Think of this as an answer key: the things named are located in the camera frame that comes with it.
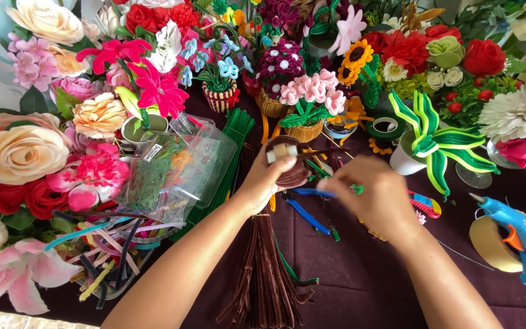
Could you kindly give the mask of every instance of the masking tape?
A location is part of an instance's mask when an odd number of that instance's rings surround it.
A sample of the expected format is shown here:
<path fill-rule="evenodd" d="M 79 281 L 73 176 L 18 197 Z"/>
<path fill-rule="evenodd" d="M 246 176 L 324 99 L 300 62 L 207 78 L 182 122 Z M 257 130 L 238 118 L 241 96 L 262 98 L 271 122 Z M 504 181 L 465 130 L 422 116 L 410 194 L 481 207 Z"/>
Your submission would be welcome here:
<path fill-rule="evenodd" d="M 375 120 L 373 122 L 368 121 L 366 123 L 366 133 L 378 141 L 387 142 L 390 140 L 401 137 L 405 131 L 405 120 L 402 120 L 393 113 L 384 112 L 373 116 Z M 387 122 L 389 126 L 387 131 L 379 131 L 375 127 L 378 123 Z"/>
<path fill-rule="evenodd" d="M 478 254 L 491 266 L 504 272 L 522 272 L 521 259 L 510 250 L 499 233 L 499 223 L 482 216 L 470 226 L 470 240 Z"/>

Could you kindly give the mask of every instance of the table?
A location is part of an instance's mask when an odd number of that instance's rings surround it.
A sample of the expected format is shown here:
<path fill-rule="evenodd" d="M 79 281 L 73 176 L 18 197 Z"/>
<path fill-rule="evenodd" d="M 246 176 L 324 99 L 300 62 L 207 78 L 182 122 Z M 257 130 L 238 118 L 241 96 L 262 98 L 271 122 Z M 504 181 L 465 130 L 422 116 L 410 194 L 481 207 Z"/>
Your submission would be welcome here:
<path fill-rule="evenodd" d="M 247 142 L 258 145 L 262 136 L 259 108 L 244 91 L 243 83 L 239 81 L 238 85 L 241 88 L 238 106 L 246 109 L 256 122 Z M 188 93 L 191 97 L 186 101 L 186 112 L 212 118 L 222 129 L 225 115 L 208 107 L 199 84 L 190 87 Z M 269 120 L 269 133 L 276 123 L 277 119 Z M 345 146 L 352 149 L 352 155 L 374 155 L 368 139 L 358 129 L 346 140 Z M 319 149 L 325 147 L 327 141 L 320 135 L 310 145 Z M 379 157 L 389 160 L 389 156 Z M 349 158 L 343 155 L 341 160 L 346 163 Z M 492 186 L 482 191 L 463 183 L 454 166 L 455 162 L 450 160 L 446 180 L 452 191 L 449 199 L 455 200 L 456 206 L 441 202 L 441 194 L 433 188 L 425 170 L 407 177 L 409 189 L 441 204 L 442 216 L 436 220 L 428 218 L 425 224 L 436 238 L 464 256 L 485 264 L 468 238 L 477 206 L 467 192 L 498 200 L 508 198 L 512 207 L 526 211 L 526 170 L 502 169 L 503 174 L 493 175 Z M 333 225 L 341 238 L 340 242 L 335 242 L 331 236 L 318 235 L 282 198 L 276 198 L 272 221 L 283 255 L 301 279 L 320 278 L 320 284 L 313 288 L 316 303 L 300 306 L 307 329 L 427 328 L 409 276 L 388 243 L 371 236 L 336 200 L 323 201 L 314 196 L 296 196 L 296 199 L 324 225 Z M 232 298 L 251 228 L 250 221 L 247 221 L 204 285 L 182 328 L 226 328 L 226 324 L 217 324 L 214 319 Z M 148 264 L 152 264 L 168 247 L 160 246 Z M 526 329 L 526 287 L 518 274 L 491 271 L 452 251 L 448 250 L 448 253 L 505 329 Z M 41 288 L 40 293 L 50 310 L 41 317 L 97 326 L 119 300 L 107 301 L 103 310 L 95 310 L 97 299 L 94 297 L 78 302 L 77 284 L 47 290 Z M 15 312 L 7 295 L 0 298 L 0 311 Z"/>

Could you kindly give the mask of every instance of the pliers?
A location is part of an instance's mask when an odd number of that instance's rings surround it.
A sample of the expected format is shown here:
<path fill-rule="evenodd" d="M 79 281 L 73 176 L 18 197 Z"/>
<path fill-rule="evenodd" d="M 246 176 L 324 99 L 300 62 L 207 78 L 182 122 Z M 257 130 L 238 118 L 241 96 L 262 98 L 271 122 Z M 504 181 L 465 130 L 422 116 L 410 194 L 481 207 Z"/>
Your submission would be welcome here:
<path fill-rule="evenodd" d="M 283 199 L 293 207 L 293 209 L 298 213 L 300 216 L 303 217 L 308 223 L 310 223 L 314 228 L 317 228 L 320 232 L 330 235 L 330 230 L 325 228 L 324 225 L 320 224 L 318 220 L 316 220 L 310 213 L 304 210 L 302 206 L 300 206 L 299 203 L 294 199 L 294 196 L 296 194 L 303 194 L 303 195 L 317 195 L 317 196 L 323 196 L 323 197 L 334 197 L 335 195 L 326 192 L 321 191 L 317 189 L 309 189 L 305 187 L 296 187 L 295 189 L 289 189 L 285 190 L 281 193 L 281 196 Z"/>

